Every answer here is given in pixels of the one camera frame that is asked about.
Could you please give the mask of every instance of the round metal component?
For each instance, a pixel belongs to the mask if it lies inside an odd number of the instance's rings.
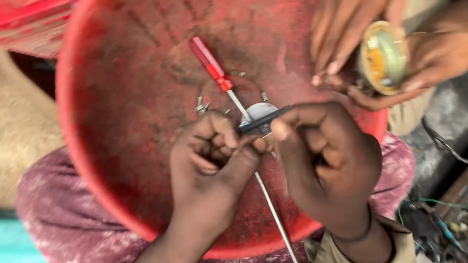
[[[253,120],[257,120],[257,119],[260,119],[261,117],[264,117],[264,116],[266,116],[266,115],[268,115],[270,113],[273,113],[273,112],[275,112],[277,110],[278,110],[278,107],[276,107],[275,105],[273,105],[271,103],[260,102],[260,103],[256,103],[256,104],[250,106],[246,111]],[[246,121],[248,121],[246,119],[246,117],[242,116],[241,123],[244,123]],[[264,125],[258,127],[257,130],[252,131],[252,133],[256,133],[256,134],[260,134],[260,132],[262,132],[264,134],[270,133],[271,132],[270,125],[269,124],[264,124]]]
[[[369,26],[358,56],[358,70],[364,84],[384,95],[400,92],[400,84],[406,73],[409,59],[404,36],[386,21]]]

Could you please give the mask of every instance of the teal surface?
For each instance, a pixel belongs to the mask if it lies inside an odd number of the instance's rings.
[[[46,262],[16,218],[0,218],[0,262]]]

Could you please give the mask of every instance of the screwdriver handle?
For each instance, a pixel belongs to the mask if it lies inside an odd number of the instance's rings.
[[[190,39],[189,46],[209,75],[219,84],[221,91],[227,92],[234,86],[199,36]]]

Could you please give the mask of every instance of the red screwdriver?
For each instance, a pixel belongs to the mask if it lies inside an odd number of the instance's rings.
[[[221,91],[226,92],[229,95],[236,107],[241,111],[242,115],[244,115],[245,118],[251,122],[252,118],[249,116],[247,111],[244,109],[244,106],[242,106],[241,102],[237,99],[234,92],[231,90],[232,87],[234,87],[234,84],[226,77],[224,70],[208,50],[203,40],[198,36],[193,37],[189,41],[189,44],[197,59],[200,61],[203,67],[205,67],[210,76],[219,84]]]

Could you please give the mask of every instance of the black wristband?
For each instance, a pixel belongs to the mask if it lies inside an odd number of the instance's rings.
[[[364,234],[355,238],[341,238],[337,235],[331,234],[331,237],[333,238],[333,240],[340,241],[341,243],[356,243],[356,242],[360,242],[366,239],[366,237],[369,235],[372,229],[372,210],[369,204],[367,204],[367,210],[369,211],[369,221],[367,223],[367,229],[364,232]]]

